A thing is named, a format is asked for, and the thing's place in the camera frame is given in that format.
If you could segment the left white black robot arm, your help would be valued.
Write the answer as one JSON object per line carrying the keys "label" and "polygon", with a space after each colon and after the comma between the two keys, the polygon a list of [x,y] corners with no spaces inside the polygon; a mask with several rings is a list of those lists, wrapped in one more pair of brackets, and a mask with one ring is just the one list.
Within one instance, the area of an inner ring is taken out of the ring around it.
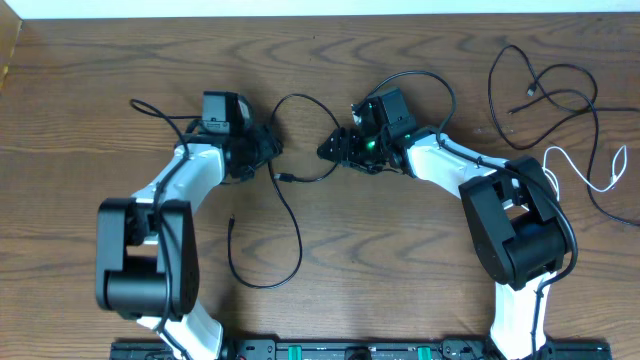
{"label": "left white black robot arm", "polygon": [[213,188],[253,178],[281,153],[271,129],[254,119],[244,96],[204,92],[202,113],[180,134],[168,165],[98,209],[98,306],[152,329],[180,359],[218,359],[224,349],[222,325],[198,299],[193,216]]}

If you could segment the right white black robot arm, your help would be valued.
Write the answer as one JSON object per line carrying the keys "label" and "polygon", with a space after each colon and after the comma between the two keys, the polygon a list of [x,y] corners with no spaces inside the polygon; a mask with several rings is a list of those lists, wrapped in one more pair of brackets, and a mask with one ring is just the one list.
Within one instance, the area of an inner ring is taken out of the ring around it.
{"label": "right white black robot arm", "polygon": [[575,235],[541,164],[530,156],[483,156],[433,128],[420,128],[397,87],[352,107],[320,158],[369,175],[398,171],[428,181],[462,203],[473,247],[495,282],[490,340],[503,359],[535,359],[546,344],[546,296],[560,278]]}

